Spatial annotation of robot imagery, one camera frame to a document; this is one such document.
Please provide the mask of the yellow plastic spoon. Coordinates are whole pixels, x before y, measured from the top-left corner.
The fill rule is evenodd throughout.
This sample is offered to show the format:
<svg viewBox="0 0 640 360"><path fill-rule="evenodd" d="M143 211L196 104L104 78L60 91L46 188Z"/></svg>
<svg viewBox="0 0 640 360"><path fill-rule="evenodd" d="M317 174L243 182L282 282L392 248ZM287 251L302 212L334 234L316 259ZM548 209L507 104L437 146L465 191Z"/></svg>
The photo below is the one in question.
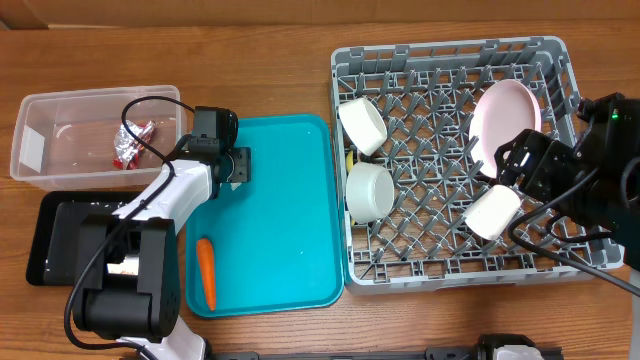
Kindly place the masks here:
<svg viewBox="0 0 640 360"><path fill-rule="evenodd" d="M353 150L351 150L351 151L347 154L347 156L346 156L346 158L345 158L345 162L346 162L346 170L347 170L347 172L351 172L351 171L352 171L353 166L354 166L354 164L355 164L355 160L354 160L354 158L355 158L355 152L354 152Z"/></svg>

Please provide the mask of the grey bowl with rice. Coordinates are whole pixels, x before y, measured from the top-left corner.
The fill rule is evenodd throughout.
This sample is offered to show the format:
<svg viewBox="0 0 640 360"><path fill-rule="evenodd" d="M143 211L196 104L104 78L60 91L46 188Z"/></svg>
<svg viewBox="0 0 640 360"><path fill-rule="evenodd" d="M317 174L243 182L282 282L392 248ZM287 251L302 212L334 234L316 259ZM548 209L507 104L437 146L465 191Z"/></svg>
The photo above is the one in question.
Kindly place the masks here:
<svg viewBox="0 0 640 360"><path fill-rule="evenodd" d="M392 211L394 199L394 182L386 168L366 162L353 166L346 182L346 205L355 223L386 217Z"/></svg>

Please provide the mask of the green bowl with nuts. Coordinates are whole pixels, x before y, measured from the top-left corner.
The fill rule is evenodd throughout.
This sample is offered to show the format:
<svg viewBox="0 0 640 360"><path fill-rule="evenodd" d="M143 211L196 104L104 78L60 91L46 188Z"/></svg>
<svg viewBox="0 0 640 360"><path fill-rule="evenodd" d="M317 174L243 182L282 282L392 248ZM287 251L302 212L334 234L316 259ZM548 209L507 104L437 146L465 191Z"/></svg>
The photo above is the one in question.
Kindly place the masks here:
<svg viewBox="0 0 640 360"><path fill-rule="evenodd" d="M384 120L367 98L340 104L338 117L352 143L366 156L371 156L387 140Z"/></svg>

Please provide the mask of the white cup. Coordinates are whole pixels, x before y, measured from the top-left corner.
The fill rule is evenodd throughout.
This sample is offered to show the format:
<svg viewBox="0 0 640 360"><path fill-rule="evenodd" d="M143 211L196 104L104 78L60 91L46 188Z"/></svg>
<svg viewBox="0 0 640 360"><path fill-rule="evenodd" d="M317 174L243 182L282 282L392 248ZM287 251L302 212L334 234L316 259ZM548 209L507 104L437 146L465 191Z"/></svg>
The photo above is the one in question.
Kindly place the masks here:
<svg viewBox="0 0 640 360"><path fill-rule="evenodd" d="M496 240L520 208L517 193L504 185L495 185L463 213L472 232L486 240Z"/></svg>

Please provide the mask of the red snack wrapper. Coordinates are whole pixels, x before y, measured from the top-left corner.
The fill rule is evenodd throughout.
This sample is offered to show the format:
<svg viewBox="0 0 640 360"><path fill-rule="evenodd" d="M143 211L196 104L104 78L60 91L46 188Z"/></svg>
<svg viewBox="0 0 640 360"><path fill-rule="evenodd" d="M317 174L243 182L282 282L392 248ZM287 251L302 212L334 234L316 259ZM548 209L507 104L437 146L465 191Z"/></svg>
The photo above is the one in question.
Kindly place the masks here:
<svg viewBox="0 0 640 360"><path fill-rule="evenodd" d="M149 142L155 132L157 124L148 121L143 126L134 124L127 120L128 128L145 142ZM115 155L113 165L120 170L135 170L139 167L140 157L145 147L135 140L135 138L121 125L114 137Z"/></svg>

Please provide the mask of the orange carrot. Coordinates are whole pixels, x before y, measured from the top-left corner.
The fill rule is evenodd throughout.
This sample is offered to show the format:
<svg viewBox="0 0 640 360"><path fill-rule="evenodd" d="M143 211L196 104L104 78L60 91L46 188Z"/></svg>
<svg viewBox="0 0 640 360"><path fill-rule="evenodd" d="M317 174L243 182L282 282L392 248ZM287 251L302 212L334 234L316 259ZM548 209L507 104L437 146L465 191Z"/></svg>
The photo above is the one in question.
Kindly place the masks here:
<svg viewBox="0 0 640 360"><path fill-rule="evenodd" d="M216 309L215 256L211 241L201 238L196 244L196 252L206 304L211 311L214 311Z"/></svg>

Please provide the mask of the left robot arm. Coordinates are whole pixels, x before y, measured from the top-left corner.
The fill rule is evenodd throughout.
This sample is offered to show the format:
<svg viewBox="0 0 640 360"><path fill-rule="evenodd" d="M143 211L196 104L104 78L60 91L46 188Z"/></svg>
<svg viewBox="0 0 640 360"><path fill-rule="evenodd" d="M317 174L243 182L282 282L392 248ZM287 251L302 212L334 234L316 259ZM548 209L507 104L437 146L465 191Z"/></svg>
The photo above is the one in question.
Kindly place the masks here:
<svg viewBox="0 0 640 360"><path fill-rule="evenodd" d="M84 350L130 348L143 359L210 359L210 343L180 317L177 234L223 183L251 179L251 151L167 161L133 201L81 223L75 284L64 310L69 341Z"/></svg>

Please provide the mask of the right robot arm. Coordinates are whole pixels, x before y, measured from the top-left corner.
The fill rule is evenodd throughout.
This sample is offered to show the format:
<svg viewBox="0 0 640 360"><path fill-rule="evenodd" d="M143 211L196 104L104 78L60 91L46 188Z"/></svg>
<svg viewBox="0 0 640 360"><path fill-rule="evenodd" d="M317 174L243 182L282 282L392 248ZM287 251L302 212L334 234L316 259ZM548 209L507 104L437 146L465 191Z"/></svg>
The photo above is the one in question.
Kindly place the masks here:
<svg viewBox="0 0 640 360"><path fill-rule="evenodd" d="M499 146L494 154L497 180L516 185L539 207L513 220L510 240L537 255L602 279L632 295L638 284L563 257L517 235L517 228L555 210L545 230L567 217L600 232L572 237L574 243L611 239L625 249L624 262L639 268L639 102L621 93L596 100L583 98L577 116L588 129L575 146L553 140L537 130L525 129Z"/></svg>

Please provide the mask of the pink round plate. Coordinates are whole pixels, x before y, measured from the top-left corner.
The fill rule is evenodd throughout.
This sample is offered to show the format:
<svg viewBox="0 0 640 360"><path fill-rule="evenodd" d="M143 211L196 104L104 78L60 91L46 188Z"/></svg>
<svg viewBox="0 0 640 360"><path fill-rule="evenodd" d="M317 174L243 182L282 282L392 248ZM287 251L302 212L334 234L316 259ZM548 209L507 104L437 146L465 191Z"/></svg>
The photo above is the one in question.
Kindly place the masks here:
<svg viewBox="0 0 640 360"><path fill-rule="evenodd" d="M496 177L497 148L525 129L541 130L540 106L531 90L513 79L490 86L474 109L468 131L470 139L477 139L470 154L474 162L482 162L483 175Z"/></svg>

